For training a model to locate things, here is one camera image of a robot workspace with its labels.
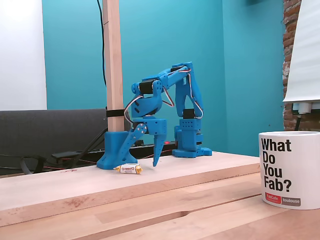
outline candy wrapper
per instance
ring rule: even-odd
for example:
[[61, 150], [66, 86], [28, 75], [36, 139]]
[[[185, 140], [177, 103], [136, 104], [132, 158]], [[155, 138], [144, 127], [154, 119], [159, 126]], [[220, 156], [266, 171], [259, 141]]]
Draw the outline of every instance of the candy wrapper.
[[115, 167], [114, 170], [117, 170], [122, 174], [140, 174], [143, 169], [138, 163], [126, 163]]

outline teal wall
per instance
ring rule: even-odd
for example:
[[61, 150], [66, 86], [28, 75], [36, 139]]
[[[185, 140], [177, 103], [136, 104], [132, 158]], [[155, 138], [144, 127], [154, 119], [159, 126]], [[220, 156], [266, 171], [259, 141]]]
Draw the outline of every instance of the teal wall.
[[222, 2], [228, 152], [257, 156], [258, 133], [284, 130], [284, 2]]
[[[105, 107], [96, 1], [42, 2], [48, 109]], [[133, 97], [132, 83], [192, 61], [205, 104], [204, 145], [226, 152], [222, 1], [120, 0], [119, 11], [124, 103]], [[174, 99], [175, 89], [169, 93]], [[156, 116], [168, 120], [173, 140], [175, 108], [163, 105]]]
[[105, 108], [102, 34], [94, 0], [43, 0], [47, 109]]
[[[42, 3], [47, 108], [104, 108], [96, 1]], [[192, 61], [204, 146], [257, 156], [258, 133], [284, 129], [283, 1], [119, 0], [119, 11], [125, 104], [132, 83]], [[174, 98], [174, 88], [169, 92]], [[168, 119], [173, 140], [176, 110], [163, 105], [156, 116]]]

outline wire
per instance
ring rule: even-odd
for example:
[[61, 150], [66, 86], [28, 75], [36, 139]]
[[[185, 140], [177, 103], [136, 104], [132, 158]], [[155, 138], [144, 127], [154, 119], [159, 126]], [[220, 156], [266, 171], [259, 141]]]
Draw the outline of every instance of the wire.
[[102, 15], [102, 10], [100, 6], [99, 0], [96, 0], [98, 3], [99, 7], [99, 12], [100, 12], [100, 23], [101, 23], [101, 33], [102, 33], [102, 74], [103, 74], [103, 81], [104, 85], [107, 86], [106, 82], [106, 73], [105, 73], [105, 39], [104, 39], [104, 20], [103, 20], [103, 15]]
[[197, 103], [197, 101], [194, 100], [194, 96], [192, 95], [192, 85], [191, 85], [191, 75], [190, 75], [190, 73], [188, 73], [188, 78], [189, 78], [189, 84], [190, 84], [190, 96], [191, 96], [191, 98], [193, 99], [194, 104], [198, 107], [198, 109], [199, 109], [200, 112], [201, 112], [201, 116], [196, 116], [195, 118], [196, 118], [196, 119], [202, 119], [203, 116], [204, 116], [204, 111], [202, 110], [202, 108], [200, 107], [200, 105]]
[[295, 123], [295, 131], [299, 131], [299, 126], [300, 126], [300, 121], [301, 121], [302, 116], [298, 115], [297, 119], [296, 119], [296, 123]]
[[131, 106], [131, 104], [133, 104], [136, 100], [138, 100], [138, 99], [140, 99], [140, 98], [143, 98], [143, 97], [144, 97], [144, 96], [142, 96], [142, 95], [138, 95], [137, 97], [135, 97], [134, 99], [132, 99], [132, 100], [128, 103], [128, 105], [125, 107], [125, 109], [124, 109], [124, 117], [125, 117], [125, 119], [126, 119], [128, 122], [130, 122], [131, 124], [134, 124], [134, 122], [131, 121], [131, 119], [126, 116], [126, 112], [128, 111], [128, 108]]
[[65, 170], [65, 168], [62, 167], [52, 167], [52, 166], [44, 166], [44, 169], [54, 169], [54, 170]]
[[[164, 150], [164, 151], [162, 151], [161, 153], [165, 153], [165, 152], [169, 152], [169, 151], [172, 151], [172, 149]], [[145, 156], [145, 157], [143, 157], [143, 158], [141, 158], [141, 159], [148, 159], [148, 158], [151, 158], [151, 157], [153, 157], [153, 156], [154, 156], [154, 154], [149, 155], [149, 156]]]
[[[71, 160], [71, 159], [72, 158], [70, 158], [70, 157], [60, 158], [60, 160], [64, 160], [64, 161], [68, 161], [68, 160]], [[88, 160], [83, 160], [83, 159], [79, 159], [79, 161], [86, 162], [86, 163], [91, 163], [91, 164], [97, 164], [95, 161], [88, 161]]]
[[96, 136], [86, 147], [85, 149], [77, 156], [73, 157], [72, 159], [69, 160], [68, 164], [68, 169], [72, 169], [76, 166], [76, 163], [85, 155], [89, 152], [89, 149], [94, 146], [94, 144], [100, 139], [101, 136], [103, 136], [106, 132], [108, 131], [108, 128], [105, 128], [102, 130], [102, 132], [99, 133], [98, 136]]
[[166, 89], [165, 86], [163, 86], [163, 90], [164, 90], [166, 97], [169, 99], [170, 103], [165, 100], [162, 100], [162, 102], [164, 102], [165, 104], [167, 104], [168, 106], [173, 108], [175, 106], [175, 103], [174, 103], [174, 101], [172, 101], [172, 98], [170, 97], [168, 90]]
[[21, 156], [6, 155], [6, 154], [0, 154], [0, 157], [6, 157], [6, 158], [21, 158]]
[[[61, 167], [51, 167], [51, 166], [44, 166], [44, 169], [53, 169], [53, 170], [65, 170], [65, 168]], [[19, 170], [22, 171], [23, 169], [20, 167], [9, 167], [9, 166], [0, 166], [0, 169], [6, 169], [6, 170]]]

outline coffee mug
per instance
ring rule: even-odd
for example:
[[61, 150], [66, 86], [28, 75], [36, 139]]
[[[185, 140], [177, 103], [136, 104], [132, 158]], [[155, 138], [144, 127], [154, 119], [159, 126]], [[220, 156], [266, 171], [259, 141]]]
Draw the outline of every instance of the coffee mug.
[[320, 208], [320, 132], [259, 134], [263, 200], [286, 209]]

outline black strap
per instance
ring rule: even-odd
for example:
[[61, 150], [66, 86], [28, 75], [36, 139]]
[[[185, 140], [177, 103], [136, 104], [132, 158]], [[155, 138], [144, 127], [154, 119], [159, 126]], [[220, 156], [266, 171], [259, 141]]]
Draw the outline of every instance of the black strap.
[[34, 174], [41, 173], [44, 168], [44, 163], [47, 162], [47, 159], [39, 155], [23, 156], [20, 158], [20, 166], [25, 175], [33, 174], [26, 165], [25, 159], [36, 159], [38, 162], [36, 164]]
[[125, 115], [124, 109], [117, 109], [117, 110], [107, 110], [106, 111], [106, 117], [112, 118], [112, 117], [121, 117]]

